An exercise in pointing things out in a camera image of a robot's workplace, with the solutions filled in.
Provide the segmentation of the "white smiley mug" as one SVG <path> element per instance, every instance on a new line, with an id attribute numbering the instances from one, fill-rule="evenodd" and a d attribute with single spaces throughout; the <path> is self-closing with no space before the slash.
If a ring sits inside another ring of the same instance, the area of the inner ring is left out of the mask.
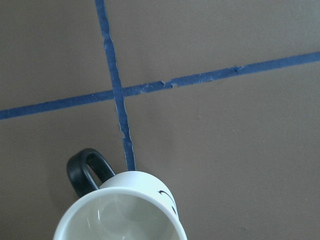
<path id="1" fill-rule="evenodd" d="M 170 189 L 142 171 L 115 173 L 95 149 L 67 162 L 78 200 L 65 212 L 56 240 L 185 240 L 186 232 Z"/>

